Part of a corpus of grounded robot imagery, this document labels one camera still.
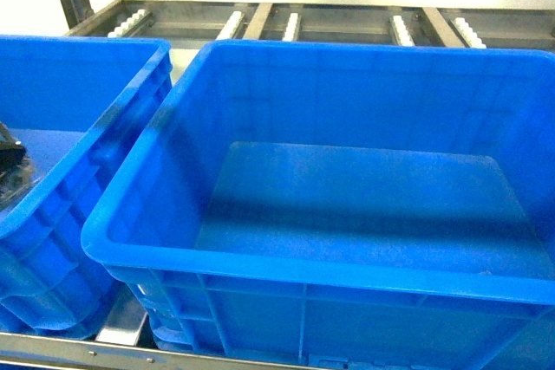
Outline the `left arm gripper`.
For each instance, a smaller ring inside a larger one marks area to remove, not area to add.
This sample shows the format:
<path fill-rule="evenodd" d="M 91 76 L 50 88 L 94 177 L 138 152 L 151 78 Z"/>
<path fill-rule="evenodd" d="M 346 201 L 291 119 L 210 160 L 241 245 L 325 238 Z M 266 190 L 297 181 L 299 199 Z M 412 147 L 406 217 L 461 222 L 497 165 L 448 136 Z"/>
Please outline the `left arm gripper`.
<path fill-rule="evenodd" d="M 1 209 L 10 210 L 45 174 L 31 159 L 27 147 L 1 124 Z"/>

